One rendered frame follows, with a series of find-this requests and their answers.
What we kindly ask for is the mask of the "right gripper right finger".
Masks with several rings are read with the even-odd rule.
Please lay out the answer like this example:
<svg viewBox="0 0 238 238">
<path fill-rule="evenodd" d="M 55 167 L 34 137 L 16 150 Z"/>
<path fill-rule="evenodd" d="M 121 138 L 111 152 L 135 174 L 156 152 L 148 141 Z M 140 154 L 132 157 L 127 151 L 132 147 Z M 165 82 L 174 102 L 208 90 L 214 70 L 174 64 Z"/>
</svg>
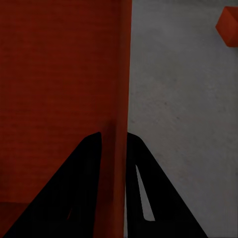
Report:
<svg viewBox="0 0 238 238">
<path fill-rule="evenodd" d="M 136 165 L 155 221 L 144 219 Z M 144 141 L 129 132 L 125 187 L 128 238 L 208 238 Z"/>
</svg>

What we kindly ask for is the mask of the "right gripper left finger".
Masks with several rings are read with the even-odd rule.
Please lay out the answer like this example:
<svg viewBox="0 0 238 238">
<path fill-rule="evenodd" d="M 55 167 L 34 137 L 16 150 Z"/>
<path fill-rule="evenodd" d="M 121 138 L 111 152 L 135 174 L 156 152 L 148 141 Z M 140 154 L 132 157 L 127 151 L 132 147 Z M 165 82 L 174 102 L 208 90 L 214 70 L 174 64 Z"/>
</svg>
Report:
<svg viewBox="0 0 238 238">
<path fill-rule="evenodd" d="M 3 238 L 93 238 L 101 155 L 84 138 Z"/>
</svg>

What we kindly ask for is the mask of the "storage box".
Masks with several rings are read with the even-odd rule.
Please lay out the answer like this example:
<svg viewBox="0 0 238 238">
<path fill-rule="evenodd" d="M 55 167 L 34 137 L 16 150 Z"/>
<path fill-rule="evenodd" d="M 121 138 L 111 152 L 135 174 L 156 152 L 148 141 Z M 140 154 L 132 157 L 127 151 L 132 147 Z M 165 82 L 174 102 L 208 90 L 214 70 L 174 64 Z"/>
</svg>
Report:
<svg viewBox="0 0 238 238">
<path fill-rule="evenodd" d="M 227 47 L 238 48 L 238 8 L 225 7 L 216 29 Z"/>
<path fill-rule="evenodd" d="M 132 0 L 0 0 L 0 238 L 101 132 L 93 238 L 123 238 Z"/>
</svg>

